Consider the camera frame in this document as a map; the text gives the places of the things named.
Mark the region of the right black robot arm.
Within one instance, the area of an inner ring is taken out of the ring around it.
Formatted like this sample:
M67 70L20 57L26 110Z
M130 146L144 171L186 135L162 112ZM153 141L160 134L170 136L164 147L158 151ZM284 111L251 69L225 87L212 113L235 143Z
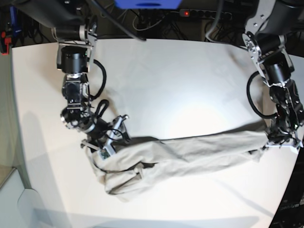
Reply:
M13 4L21 12L27 14L41 25L52 30L58 43L57 69L64 73L62 95L67 106L60 117L68 129L76 129L87 135L82 147L90 148L101 159L115 155L113 142L130 140L124 120L127 115L118 116L111 122L102 119L109 106L109 101L99 102L96 111L91 110L91 102L98 98L105 88L102 83L96 95L90 93L87 73L90 65L96 64L106 80L105 68L93 58L97 43L96 16L83 16L77 7L79 3L67 0L17 0Z

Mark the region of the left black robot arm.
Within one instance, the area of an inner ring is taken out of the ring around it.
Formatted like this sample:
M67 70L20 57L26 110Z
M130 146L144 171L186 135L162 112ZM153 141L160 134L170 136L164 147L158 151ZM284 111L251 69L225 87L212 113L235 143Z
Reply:
M253 111L271 121L265 147L300 149L303 146L298 129L304 124L304 107L291 78L295 68L285 47L287 33L303 10L302 0L257 0L245 22L242 39L257 68L250 76L247 88L256 76L261 76L276 105L276 113L265 115L255 107L247 91Z

